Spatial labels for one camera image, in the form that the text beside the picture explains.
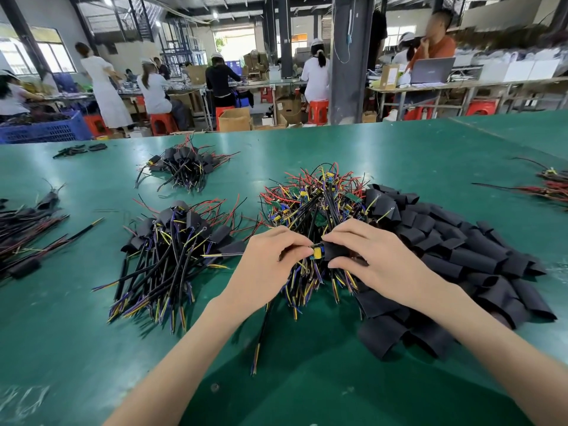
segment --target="red stool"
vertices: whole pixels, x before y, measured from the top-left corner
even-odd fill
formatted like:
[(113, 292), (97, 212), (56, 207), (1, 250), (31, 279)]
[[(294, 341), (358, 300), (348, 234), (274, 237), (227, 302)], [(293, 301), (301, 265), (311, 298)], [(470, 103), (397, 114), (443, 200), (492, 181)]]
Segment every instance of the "red stool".
[(327, 124), (327, 111), (329, 107), (329, 100), (311, 101), (308, 107), (308, 124)]
[(180, 131), (172, 114), (150, 114), (153, 135), (168, 135)]
[(465, 116), (470, 115), (494, 115), (497, 110), (497, 100), (473, 100)]
[(272, 90), (270, 88), (260, 88), (260, 102), (272, 103)]
[[(433, 101), (426, 101), (424, 104), (434, 104)], [(415, 107), (406, 111), (404, 114), (404, 121), (417, 121), (422, 119), (422, 113), (426, 109), (426, 119), (432, 119), (432, 114), (434, 113), (433, 107)]]
[(87, 123), (87, 126), (93, 136), (112, 135), (112, 131), (104, 124), (103, 117), (101, 115), (84, 115), (83, 119)]
[(227, 106), (227, 107), (216, 107), (215, 108), (215, 118), (217, 118), (217, 131), (219, 131), (219, 116), (223, 114), (224, 111), (227, 109), (234, 109), (234, 106)]

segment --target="laptop lid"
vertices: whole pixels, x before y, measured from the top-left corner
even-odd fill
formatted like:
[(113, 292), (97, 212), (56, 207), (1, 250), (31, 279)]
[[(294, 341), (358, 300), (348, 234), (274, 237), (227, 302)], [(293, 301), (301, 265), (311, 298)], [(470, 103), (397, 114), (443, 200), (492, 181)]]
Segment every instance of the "laptop lid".
[(448, 81), (456, 57), (419, 59), (410, 73), (410, 84)]

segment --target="person in black shirt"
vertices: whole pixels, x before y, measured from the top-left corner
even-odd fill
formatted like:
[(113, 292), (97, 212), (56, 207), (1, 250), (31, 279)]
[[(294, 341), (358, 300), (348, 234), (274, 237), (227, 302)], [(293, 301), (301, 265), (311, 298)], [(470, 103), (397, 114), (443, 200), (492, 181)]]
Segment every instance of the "person in black shirt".
[(211, 66), (205, 70), (207, 88), (213, 90), (215, 107), (236, 106), (235, 94), (229, 87), (229, 78), (237, 82), (241, 77), (225, 64), (223, 56), (217, 52), (211, 57)]
[(164, 79), (170, 80), (170, 69), (167, 68), (166, 64), (162, 64), (158, 57), (154, 57), (154, 63), (156, 63), (156, 67), (158, 67), (158, 73), (160, 73)]
[(380, 10), (373, 12), (371, 22), (371, 39), (369, 41), (369, 58), (367, 59), (367, 68), (375, 70), (377, 59), (382, 54), (387, 33), (387, 18)]

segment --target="left hand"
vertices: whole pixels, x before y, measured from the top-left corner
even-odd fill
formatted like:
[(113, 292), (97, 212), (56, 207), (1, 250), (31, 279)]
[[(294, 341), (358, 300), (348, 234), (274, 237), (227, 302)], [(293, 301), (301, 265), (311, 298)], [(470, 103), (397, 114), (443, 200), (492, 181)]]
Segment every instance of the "left hand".
[(252, 236), (219, 298), (245, 320), (274, 299), (288, 280), (292, 266), (314, 253), (312, 244), (306, 236), (284, 225)]

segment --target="orange shirt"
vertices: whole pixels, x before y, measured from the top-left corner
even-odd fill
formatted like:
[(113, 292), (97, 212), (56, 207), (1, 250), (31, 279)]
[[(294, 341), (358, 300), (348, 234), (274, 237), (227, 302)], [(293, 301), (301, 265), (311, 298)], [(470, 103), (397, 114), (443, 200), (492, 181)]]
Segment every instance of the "orange shirt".
[[(414, 63), (418, 59), (424, 58), (423, 52), (422, 46), (416, 50), (416, 53), (406, 67), (407, 70), (412, 70)], [(455, 52), (456, 42), (454, 42), (454, 39), (452, 39), (449, 35), (445, 35), (444, 38), (435, 45), (430, 45), (428, 47), (428, 55), (430, 58), (449, 58), (453, 57)]]

